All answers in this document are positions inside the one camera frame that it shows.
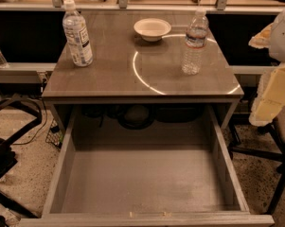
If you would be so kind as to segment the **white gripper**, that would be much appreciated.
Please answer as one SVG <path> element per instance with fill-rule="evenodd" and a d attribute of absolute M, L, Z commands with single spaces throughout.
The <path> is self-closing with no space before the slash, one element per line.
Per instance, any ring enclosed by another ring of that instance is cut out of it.
<path fill-rule="evenodd" d="M 270 57 L 281 61 L 277 68 L 261 76 L 249 116 L 252 125 L 265 126 L 285 106 L 285 8 L 275 18 L 273 25 L 266 26 L 248 44 L 257 49 L 269 47 Z"/>

